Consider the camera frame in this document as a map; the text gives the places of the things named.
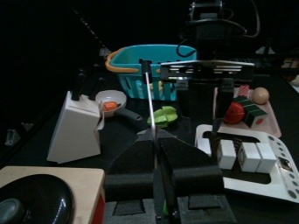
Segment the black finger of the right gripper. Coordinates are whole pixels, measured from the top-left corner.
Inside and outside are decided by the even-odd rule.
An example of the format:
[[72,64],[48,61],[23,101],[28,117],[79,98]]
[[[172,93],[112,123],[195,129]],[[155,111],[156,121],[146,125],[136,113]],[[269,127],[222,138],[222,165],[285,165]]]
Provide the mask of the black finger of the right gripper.
[[227,114],[230,104],[234,98],[234,87],[219,87],[216,94],[215,114],[212,119],[211,134],[216,135],[224,116]]
[[187,130],[192,129],[192,119],[190,115],[190,95],[188,95],[188,89],[184,87],[176,88],[176,99],[182,111],[182,122],[184,125],[184,128]]

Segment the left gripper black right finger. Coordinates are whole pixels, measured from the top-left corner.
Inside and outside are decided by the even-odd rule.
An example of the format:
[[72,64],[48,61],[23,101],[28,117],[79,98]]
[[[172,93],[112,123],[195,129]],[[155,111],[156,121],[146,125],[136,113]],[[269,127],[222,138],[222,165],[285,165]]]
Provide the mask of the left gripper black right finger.
[[208,154],[162,129],[156,144],[170,224],[238,224]]

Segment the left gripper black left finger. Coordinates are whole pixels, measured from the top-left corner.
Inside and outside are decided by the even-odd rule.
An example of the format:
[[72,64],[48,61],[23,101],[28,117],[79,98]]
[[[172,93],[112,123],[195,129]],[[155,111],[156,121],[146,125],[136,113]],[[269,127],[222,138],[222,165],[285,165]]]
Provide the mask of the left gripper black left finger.
[[155,224],[154,137],[144,130],[110,167],[104,224]]

